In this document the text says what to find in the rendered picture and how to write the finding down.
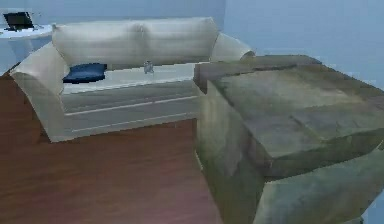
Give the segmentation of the black laptop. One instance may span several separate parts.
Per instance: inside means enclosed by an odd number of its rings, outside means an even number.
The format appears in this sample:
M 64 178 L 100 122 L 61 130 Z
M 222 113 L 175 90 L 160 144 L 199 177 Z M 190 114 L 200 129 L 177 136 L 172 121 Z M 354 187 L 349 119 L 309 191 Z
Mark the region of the black laptop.
M 8 24 L 8 31 L 20 31 L 33 28 L 33 22 L 28 12 L 10 12 L 3 15 Z

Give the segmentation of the blue cushion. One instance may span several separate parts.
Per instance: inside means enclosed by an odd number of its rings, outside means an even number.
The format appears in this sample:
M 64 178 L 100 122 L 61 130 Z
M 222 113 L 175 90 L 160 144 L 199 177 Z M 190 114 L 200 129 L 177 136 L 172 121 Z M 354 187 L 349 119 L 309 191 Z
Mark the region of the blue cushion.
M 63 82 L 79 84 L 100 81 L 105 78 L 106 68 L 106 64 L 100 63 L 72 66 L 69 73 L 63 78 Z

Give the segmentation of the beige sofa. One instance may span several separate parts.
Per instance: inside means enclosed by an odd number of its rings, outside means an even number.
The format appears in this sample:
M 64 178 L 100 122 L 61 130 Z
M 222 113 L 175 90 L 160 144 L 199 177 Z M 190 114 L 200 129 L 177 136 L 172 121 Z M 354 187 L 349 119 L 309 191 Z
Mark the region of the beige sofa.
M 50 42 L 10 75 L 49 140 L 61 142 L 193 119 L 196 67 L 254 55 L 210 17 L 90 21 L 54 25 Z M 90 63 L 107 65 L 103 80 L 63 82 L 72 66 Z

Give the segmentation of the white round table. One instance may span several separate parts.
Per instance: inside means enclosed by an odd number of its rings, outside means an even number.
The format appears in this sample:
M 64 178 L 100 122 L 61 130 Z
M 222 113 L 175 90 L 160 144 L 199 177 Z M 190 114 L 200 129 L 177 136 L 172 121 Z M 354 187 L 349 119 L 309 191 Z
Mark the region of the white round table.
M 51 34 L 51 25 L 36 25 L 19 31 L 0 28 L 0 67 L 22 61 L 34 51 L 34 39 L 50 37 Z

